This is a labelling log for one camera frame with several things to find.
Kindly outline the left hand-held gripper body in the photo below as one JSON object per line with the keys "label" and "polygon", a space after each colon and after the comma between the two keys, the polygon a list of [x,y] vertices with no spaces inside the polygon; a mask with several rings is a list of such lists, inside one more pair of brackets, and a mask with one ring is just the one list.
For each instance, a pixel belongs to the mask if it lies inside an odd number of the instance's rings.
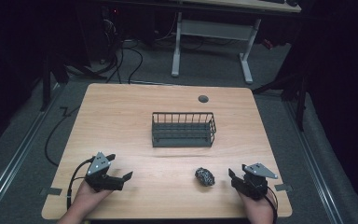
{"label": "left hand-held gripper body", "polygon": [[113,177],[107,174],[111,161],[102,152],[98,152],[86,173],[86,182],[95,190],[122,190],[122,177]]}

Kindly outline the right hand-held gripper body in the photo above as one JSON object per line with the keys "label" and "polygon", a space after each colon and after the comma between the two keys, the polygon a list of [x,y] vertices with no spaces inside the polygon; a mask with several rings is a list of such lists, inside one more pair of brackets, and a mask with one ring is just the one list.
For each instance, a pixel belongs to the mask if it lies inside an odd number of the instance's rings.
{"label": "right hand-held gripper body", "polygon": [[261,200],[267,195],[269,189],[267,179],[277,179],[278,176],[260,162],[247,165],[246,170],[247,173],[244,172],[241,183],[231,183],[231,186],[255,201]]}

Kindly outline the dark speckled ball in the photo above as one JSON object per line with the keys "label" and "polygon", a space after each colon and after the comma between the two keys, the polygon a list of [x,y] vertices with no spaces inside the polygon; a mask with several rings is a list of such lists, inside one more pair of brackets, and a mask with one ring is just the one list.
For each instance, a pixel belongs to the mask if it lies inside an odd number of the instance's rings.
{"label": "dark speckled ball", "polygon": [[215,184],[214,176],[208,169],[198,168],[195,172],[195,177],[204,187],[210,187]]}

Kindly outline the dark grey wire basket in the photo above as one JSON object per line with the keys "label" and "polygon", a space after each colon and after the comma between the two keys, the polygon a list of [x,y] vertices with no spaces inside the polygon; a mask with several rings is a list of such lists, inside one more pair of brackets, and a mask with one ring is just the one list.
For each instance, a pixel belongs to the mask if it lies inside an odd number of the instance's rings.
{"label": "dark grey wire basket", "polygon": [[153,112],[153,147],[211,147],[216,126],[212,112]]}

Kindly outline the person's right hand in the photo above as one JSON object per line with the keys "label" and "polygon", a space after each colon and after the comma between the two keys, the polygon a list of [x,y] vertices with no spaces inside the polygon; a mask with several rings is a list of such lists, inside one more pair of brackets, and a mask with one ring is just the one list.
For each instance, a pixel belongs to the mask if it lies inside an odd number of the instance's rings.
{"label": "person's right hand", "polygon": [[238,192],[238,194],[243,203],[245,215],[248,218],[273,215],[273,209],[266,199],[255,201],[240,192]]}

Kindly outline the person's left hand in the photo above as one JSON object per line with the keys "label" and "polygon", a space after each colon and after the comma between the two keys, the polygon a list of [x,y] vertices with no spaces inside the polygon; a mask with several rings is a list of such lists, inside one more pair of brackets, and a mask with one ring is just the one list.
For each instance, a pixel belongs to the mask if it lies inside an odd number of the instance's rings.
{"label": "person's left hand", "polygon": [[78,188],[73,205],[97,206],[112,193],[112,190],[106,189],[95,191],[86,181],[83,181]]}

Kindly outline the black metal stand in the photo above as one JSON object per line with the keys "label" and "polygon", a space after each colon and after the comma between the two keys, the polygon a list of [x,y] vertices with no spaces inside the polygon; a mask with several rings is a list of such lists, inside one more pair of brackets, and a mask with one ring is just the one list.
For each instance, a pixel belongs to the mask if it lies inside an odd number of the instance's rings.
{"label": "black metal stand", "polygon": [[67,57],[64,57],[61,54],[48,54],[44,60],[44,68],[42,75],[43,83],[43,98],[42,98],[42,111],[46,111],[51,100],[51,77],[54,77],[58,84],[66,85],[69,81],[69,75],[66,70],[66,66],[70,65],[76,70],[81,72],[87,77],[92,77],[96,79],[103,79],[102,76],[98,75],[96,72],[92,72],[88,68],[82,66],[80,63],[76,63],[73,60],[70,60]]}
{"label": "black metal stand", "polygon": [[277,77],[274,81],[252,90],[252,93],[260,94],[268,90],[282,90],[281,99],[284,102],[296,100],[295,122],[297,128],[303,132],[303,117],[309,75],[310,66],[305,63],[287,76]]}

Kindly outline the dark equipment with red light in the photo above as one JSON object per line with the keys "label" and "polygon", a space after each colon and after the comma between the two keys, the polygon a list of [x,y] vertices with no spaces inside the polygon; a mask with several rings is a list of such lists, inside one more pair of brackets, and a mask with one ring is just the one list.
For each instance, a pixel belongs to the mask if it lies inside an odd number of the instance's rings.
{"label": "dark equipment with red light", "polygon": [[120,29],[118,25],[118,11],[108,6],[101,7],[103,33],[107,42],[106,59],[112,61],[120,42]]}

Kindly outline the white-legged desk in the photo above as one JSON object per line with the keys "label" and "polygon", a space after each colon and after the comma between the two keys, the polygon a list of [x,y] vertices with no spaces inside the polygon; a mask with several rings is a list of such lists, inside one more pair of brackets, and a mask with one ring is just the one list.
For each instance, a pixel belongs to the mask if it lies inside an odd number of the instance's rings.
{"label": "white-legged desk", "polygon": [[[292,4],[291,0],[178,0],[180,7],[191,4],[202,4],[212,7],[231,7],[233,9],[249,9],[253,12],[300,13],[301,7]],[[211,37],[229,40],[246,41],[244,52],[239,54],[242,73],[247,84],[253,83],[253,77],[248,64],[248,57],[261,23],[261,17],[251,19],[251,24],[239,24],[228,21],[206,21],[198,19],[183,19],[182,13],[176,16],[175,49],[172,58],[172,76],[180,74],[181,38],[184,35]]]}

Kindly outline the metal floor rail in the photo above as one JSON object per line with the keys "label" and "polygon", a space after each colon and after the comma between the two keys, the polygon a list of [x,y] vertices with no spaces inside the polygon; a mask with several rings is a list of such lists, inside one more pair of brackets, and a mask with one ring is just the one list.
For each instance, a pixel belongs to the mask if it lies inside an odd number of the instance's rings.
{"label": "metal floor rail", "polygon": [[330,220],[330,223],[343,224],[342,216],[337,209],[337,205],[332,195],[332,192],[327,186],[327,183],[324,179],[322,169],[319,167],[318,162],[313,155],[310,143],[304,132],[301,131],[296,124],[296,112],[294,107],[291,103],[283,102],[282,104],[285,108],[286,113],[288,114],[289,119],[291,120],[292,125],[296,130],[296,135],[301,145],[305,164],[308,167],[310,176],[318,192],[319,198],[324,206],[324,210]]}
{"label": "metal floor rail", "polygon": [[64,84],[54,84],[50,99],[43,105],[43,85],[34,89],[32,97],[15,113],[0,137],[0,202],[19,171],[52,104],[60,96]]}

